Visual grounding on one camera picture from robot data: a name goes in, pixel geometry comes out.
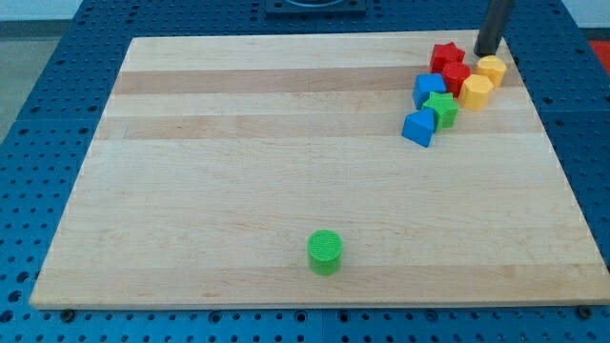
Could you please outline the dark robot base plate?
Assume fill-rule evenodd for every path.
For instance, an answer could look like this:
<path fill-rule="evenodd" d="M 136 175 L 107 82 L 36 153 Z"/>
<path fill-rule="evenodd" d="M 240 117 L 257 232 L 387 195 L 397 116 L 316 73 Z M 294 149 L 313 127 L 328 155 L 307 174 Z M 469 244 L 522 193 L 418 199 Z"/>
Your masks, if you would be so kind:
<path fill-rule="evenodd" d="M 366 0 L 263 0 L 266 15 L 363 14 Z"/>

